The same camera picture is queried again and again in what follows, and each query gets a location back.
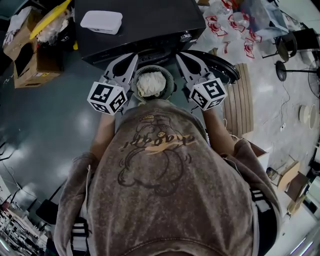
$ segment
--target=basket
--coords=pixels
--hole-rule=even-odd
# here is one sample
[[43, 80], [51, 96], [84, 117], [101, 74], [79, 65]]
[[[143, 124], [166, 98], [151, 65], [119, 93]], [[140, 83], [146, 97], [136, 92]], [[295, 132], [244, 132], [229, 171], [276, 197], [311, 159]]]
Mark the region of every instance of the basket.
[[[139, 96], [138, 87], [137, 87], [139, 77], [144, 73], [152, 73], [152, 72], [161, 72], [162, 73], [162, 75], [164, 76], [165, 81], [166, 81], [165, 87], [160, 92], [160, 95], [158, 97], [156, 97], [156, 96], [141, 97], [141, 96]], [[143, 103], [147, 103], [148, 101], [152, 101], [154, 99], [167, 100], [170, 98], [170, 96], [172, 95], [172, 93], [175, 90], [175, 82], [174, 82], [173, 76], [165, 68], [163, 68], [161, 66], [157, 66], [157, 65], [148, 65], [148, 66], [144, 66], [136, 71], [134, 78], [132, 80], [132, 83], [131, 83], [131, 89], [133, 91], [134, 96], [138, 100], [142, 101]]]

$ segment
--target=brown t-shirt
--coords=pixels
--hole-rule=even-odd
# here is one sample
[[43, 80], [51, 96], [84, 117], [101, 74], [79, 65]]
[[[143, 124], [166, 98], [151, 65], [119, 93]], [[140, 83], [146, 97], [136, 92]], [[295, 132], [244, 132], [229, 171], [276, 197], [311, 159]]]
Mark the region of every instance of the brown t-shirt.
[[226, 158], [208, 145], [200, 122], [171, 103], [154, 100], [132, 109], [99, 163], [89, 153], [74, 161], [59, 203], [54, 234], [59, 254], [67, 255], [91, 165], [91, 255], [250, 256], [249, 187], [279, 205], [248, 142], [239, 141], [234, 157]]

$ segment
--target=white marker cube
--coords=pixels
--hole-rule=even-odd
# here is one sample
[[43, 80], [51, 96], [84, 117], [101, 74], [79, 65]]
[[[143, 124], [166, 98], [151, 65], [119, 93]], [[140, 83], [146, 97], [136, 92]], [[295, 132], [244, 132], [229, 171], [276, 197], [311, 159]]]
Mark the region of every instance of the white marker cube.
[[87, 101], [96, 111], [113, 116], [127, 101], [127, 96], [120, 86], [94, 82]]
[[195, 84], [190, 93], [190, 99], [204, 111], [221, 104], [227, 96], [220, 78]]

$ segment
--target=wooden pallet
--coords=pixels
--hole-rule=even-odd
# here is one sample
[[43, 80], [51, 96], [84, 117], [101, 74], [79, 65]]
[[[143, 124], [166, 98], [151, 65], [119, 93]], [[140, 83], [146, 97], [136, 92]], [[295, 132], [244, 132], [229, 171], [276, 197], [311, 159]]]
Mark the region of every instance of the wooden pallet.
[[223, 102], [222, 110], [229, 133], [241, 138], [254, 130], [254, 111], [248, 66], [237, 64], [235, 68], [240, 73], [240, 79], [230, 86], [225, 85], [228, 97]]

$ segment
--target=white lid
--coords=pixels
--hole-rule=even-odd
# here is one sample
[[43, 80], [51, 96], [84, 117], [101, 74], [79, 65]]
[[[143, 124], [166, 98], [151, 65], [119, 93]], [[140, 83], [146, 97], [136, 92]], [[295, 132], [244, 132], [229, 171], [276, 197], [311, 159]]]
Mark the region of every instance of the white lid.
[[113, 31], [120, 27], [121, 20], [120, 12], [90, 10], [84, 15], [80, 25], [83, 28]]

